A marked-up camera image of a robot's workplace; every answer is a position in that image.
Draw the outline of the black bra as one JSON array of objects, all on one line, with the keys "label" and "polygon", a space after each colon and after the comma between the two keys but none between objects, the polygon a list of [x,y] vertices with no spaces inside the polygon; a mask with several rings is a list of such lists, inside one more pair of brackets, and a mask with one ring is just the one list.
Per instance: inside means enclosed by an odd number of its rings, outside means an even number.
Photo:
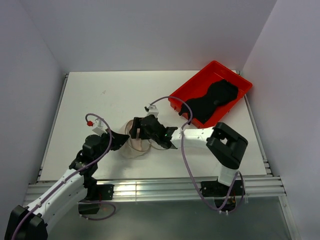
[{"label": "black bra", "polygon": [[212,83],[205,95],[185,101],[192,111],[192,119],[205,124],[218,107],[224,106],[238,96],[239,89],[234,84],[222,79]]}]

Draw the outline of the white mesh laundry bag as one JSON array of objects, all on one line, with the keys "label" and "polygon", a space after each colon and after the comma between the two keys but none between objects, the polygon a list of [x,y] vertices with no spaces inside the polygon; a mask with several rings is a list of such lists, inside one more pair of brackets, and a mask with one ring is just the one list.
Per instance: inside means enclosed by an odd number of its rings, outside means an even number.
[{"label": "white mesh laundry bag", "polygon": [[140,156],[145,155],[151,149],[158,151],[165,151],[161,146],[158,146],[155,141],[150,139],[140,139],[140,138],[131,138],[129,136],[128,140],[120,148],[119,154],[126,159],[135,159]]}]

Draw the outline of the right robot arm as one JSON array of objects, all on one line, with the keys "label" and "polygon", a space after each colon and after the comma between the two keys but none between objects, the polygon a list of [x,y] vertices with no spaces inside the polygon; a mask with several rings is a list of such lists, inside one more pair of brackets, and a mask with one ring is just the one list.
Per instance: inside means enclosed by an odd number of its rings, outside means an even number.
[{"label": "right robot arm", "polygon": [[160,124],[154,115],[135,117],[129,130],[133,139],[152,140],[164,149],[208,149],[221,164],[218,183],[233,184],[248,146],[248,140],[223,122],[213,127],[183,129]]}]

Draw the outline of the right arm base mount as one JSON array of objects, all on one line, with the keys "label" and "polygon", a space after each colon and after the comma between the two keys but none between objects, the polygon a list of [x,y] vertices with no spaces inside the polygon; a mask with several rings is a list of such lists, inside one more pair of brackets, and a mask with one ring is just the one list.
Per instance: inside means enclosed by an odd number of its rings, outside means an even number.
[{"label": "right arm base mount", "polygon": [[[204,198],[213,197],[213,198],[225,199],[229,190],[230,190],[229,186],[219,183],[217,180],[207,180],[207,181],[200,182],[200,188],[198,189],[198,192],[200,192],[200,194]],[[232,188],[228,196],[244,197],[245,194],[246,194],[246,191],[242,181],[237,179],[232,185]]]}]

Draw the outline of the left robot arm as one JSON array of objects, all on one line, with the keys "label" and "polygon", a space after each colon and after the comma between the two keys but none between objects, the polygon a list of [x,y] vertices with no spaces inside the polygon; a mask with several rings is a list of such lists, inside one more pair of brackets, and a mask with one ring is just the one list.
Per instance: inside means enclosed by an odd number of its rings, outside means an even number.
[{"label": "left robot arm", "polygon": [[27,206],[16,206],[10,213],[4,239],[46,240],[57,222],[78,202],[88,201],[96,193],[93,178],[100,160],[109,151],[119,150],[129,135],[116,132],[86,137],[62,177]]}]

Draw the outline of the pink bra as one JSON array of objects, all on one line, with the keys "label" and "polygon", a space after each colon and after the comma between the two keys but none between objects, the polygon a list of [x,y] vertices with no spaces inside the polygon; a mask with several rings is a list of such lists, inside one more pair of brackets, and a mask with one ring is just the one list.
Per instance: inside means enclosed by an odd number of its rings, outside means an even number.
[{"label": "pink bra", "polygon": [[133,119],[129,120],[125,126],[124,132],[129,135],[127,140],[128,145],[135,151],[139,153],[145,153],[151,148],[151,144],[148,140],[142,140],[140,138],[131,138],[130,129],[132,127]]}]

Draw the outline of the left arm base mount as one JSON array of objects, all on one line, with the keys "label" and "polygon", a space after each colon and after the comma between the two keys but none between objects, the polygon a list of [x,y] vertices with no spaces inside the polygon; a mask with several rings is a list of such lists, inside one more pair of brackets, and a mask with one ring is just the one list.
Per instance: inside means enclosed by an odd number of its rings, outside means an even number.
[{"label": "left arm base mount", "polygon": [[113,199],[113,184],[97,184],[88,189],[88,193],[83,202],[78,204],[78,213],[82,216],[96,215],[104,205],[103,202]]}]

